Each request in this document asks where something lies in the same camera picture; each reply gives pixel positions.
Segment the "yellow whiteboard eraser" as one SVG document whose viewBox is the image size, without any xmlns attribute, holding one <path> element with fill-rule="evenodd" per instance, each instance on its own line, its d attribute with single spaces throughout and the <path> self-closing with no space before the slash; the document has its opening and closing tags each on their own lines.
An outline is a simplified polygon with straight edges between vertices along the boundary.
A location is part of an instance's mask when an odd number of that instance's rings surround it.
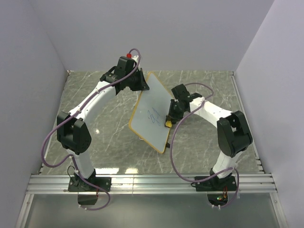
<svg viewBox="0 0 304 228">
<path fill-rule="evenodd" d="M 167 128 L 172 128 L 172 122 L 171 122 L 170 120 L 167 120 L 167 121 L 165 122 L 165 127 L 167 127 Z"/>
</svg>

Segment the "yellow framed whiteboard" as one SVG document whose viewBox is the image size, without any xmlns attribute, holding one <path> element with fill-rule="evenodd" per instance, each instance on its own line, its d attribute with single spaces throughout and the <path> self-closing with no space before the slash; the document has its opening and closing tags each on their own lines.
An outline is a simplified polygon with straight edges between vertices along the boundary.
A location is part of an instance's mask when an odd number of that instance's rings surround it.
<svg viewBox="0 0 304 228">
<path fill-rule="evenodd" d="M 158 76 L 149 72 L 149 90 L 141 91 L 129 121 L 129 128 L 158 153 L 164 153 L 170 128 L 166 115 L 173 96 Z"/>
</svg>

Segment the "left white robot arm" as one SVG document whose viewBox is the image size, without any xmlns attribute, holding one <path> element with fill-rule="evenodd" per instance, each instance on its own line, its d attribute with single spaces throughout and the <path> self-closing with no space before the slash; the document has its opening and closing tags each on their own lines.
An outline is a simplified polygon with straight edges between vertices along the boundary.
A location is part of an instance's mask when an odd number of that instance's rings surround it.
<svg viewBox="0 0 304 228">
<path fill-rule="evenodd" d="M 85 191 L 91 191 L 96 186 L 93 177 L 95 169 L 87 152 L 92 142 L 88 126 L 101 109 L 125 88 L 132 91 L 150 89 L 144 79 L 140 60 L 139 55 L 120 57 L 117 65 L 101 76 L 92 92 L 78 106 L 57 116 L 57 140 L 74 159 L 77 175 L 82 176 L 79 185 Z"/>
</svg>

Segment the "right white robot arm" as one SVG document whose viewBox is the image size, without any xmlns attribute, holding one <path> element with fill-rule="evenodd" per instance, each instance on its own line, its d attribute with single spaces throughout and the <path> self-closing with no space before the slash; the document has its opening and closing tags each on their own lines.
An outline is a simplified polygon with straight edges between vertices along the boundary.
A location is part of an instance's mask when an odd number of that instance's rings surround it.
<svg viewBox="0 0 304 228">
<path fill-rule="evenodd" d="M 210 176 L 205 180 L 210 180 L 213 189 L 220 190 L 226 185 L 226 178 L 235 169 L 240 155 L 252 144 L 253 137 L 241 111 L 225 110 L 209 102 L 207 99 L 214 95 L 214 91 L 205 84 L 200 85 L 209 89 L 211 94 L 207 97 L 198 93 L 191 94 L 184 84 L 171 90 L 174 98 L 171 100 L 164 126 L 171 128 L 176 124 L 173 132 L 176 134 L 179 126 L 195 114 L 216 127 L 220 154 L 210 170 Z"/>
</svg>

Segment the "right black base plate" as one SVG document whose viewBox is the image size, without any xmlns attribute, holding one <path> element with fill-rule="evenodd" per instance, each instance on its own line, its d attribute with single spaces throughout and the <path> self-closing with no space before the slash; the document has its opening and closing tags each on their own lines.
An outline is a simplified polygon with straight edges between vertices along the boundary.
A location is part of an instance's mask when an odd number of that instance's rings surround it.
<svg viewBox="0 0 304 228">
<path fill-rule="evenodd" d="M 219 179 L 217 176 L 202 182 L 202 179 L 207 178 L 207 176 L 196 176 L 194 177 L 195 181 L 200 180 L 200 182 L 192 182 L 191 186 L 196 189 L 196 191 L 236 191 L 237 190 L 237 182 L 234 176 L 227 176 L 223 179 Z"/>
</svg>

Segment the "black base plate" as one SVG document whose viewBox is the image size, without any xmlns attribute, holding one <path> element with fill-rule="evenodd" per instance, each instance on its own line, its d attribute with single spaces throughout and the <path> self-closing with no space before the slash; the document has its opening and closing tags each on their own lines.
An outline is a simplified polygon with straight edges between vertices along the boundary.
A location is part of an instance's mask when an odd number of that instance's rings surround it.
<svg viewBox="0 0 304 228">
<path fill-rule="evenodd" d="M 236 191 L 237 190 L 237 182 L 234 176 L 227 176 L 223 179 L 219 179 L 217 176 L 202 182 L 202 179 L 207 178 L 207 176 L 196 176 L 194 177 L 195 181 L 200 180 L 200 182 L 192 182 L 191 186 L 196 189 L 196 191 Z"/>
<path fill-rule="evenodd" d="M 112 185 L 112 178 L 110 178 L 110 177 L 95 177 L 95 178 L 93 178 L 93 180 L 87 180 L 87 181 L 106 191 L 110 191 L 110 188 Z M 82 179 L 80 179 L 80 177 L 73 176 L 70 178 L 67 191 L 68 192 L 92 192 L 92 191 L 99 191 L 99 189 L 90 184 L 87 184 Z"/>
</svg>

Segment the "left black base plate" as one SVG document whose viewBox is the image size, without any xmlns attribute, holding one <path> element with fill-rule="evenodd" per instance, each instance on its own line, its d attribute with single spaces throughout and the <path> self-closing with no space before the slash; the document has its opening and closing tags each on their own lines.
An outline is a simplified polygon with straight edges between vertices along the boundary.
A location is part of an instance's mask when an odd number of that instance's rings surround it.
<svg viewBox="0 0 304 228">
<path fill-rule="evenodd" d="M 87 180 L 87 181 L 106 191 L 110 191 L 110 188 L 112 185 L 112 178 L 110 178 L 110 177 L 95 177 L 95 178 L 93 178 L 93 180 Z M 73 176 L 70 178 L 67 191 L 68 192 L 92 192 L 92 191 L 99 191 L 99 189 L 90 184 L 87 184 L 82 179 L 80 179 L 80 177 Z"/>
</svg>

